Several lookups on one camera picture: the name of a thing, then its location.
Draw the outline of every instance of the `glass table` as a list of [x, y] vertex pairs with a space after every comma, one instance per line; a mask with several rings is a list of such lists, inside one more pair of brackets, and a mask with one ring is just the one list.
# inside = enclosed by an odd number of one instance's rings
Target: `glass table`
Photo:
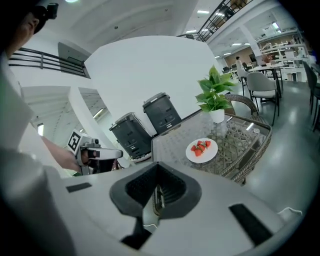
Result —
[[[214, 123], [208, 113], [198, 111], [152, 140], [152, 160], [180, 163], [244, 184], [268, 147], [271, 131], [266, 123], [231, 114]], [[194, 163], [186, 157], [186, 148], [200, 138], [214, 140], [218, 152], [208, 162]]]

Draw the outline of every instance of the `strawberry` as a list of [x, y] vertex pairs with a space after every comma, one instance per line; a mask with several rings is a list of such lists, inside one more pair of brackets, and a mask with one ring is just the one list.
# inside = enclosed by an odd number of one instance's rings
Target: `strawberry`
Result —
[[201, 156], [202, 151], [201, 151], [200, 149], [196, 149], [196, 150], [194, 151], [194, 153], [195, 153], [195, 156], [196, 156], [196, 157], [199, 157], [199, 156]]
[[199, 144], [199, 145], [198, 145], [198, 148], [201, 149], [202, 152], [205, 151], [205, 149], [206, 149], [205, 146], [202, 145], [202, 144]]

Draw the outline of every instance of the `green leaves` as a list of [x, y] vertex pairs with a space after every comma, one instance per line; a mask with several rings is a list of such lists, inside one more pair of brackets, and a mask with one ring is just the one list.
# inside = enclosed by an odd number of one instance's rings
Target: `green leaves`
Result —
[[218, 95], [223, 91], [232, 91], [230, 87], [235, 86], [235, 84], [229, 82], [230, 77], [231, 74], [220, 75], [213, 66], [209, 71], [209, 79], [205, 78], [198, 81], [203, 93], [195, 96], [195, 98], [198, 103], [204, 103], [199, 105], [202, 111], [210, 112], [232, 108], [224, 95]]
[[212, 82], [208, 79], [199, 80], [198, 83], [204, 92], [210, 92], [212, 89]]

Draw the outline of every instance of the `white flower pot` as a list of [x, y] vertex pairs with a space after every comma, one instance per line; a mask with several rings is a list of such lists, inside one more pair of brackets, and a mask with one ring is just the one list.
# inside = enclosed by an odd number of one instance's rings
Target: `white flower pot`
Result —
[[214, 123], [221, 123], [225, 120], [225, 110], [224, 109], [210, 111], [209, 114], [210, 114], [212, 121]]

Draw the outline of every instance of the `black railing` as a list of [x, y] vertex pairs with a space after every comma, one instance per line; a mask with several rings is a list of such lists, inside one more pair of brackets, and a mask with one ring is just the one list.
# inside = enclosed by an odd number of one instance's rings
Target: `black railing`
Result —
[[233, 15], [253, 0], [224, 0], [212, 12], [198, 32], [178, 35], [178, 37], [206, 42]]
[[83, 62], [71, 61], [43, 51], [27, 48], [20, 48], [16, 51], [9, 60], [9, 66], [56, 70], [90, 78]]

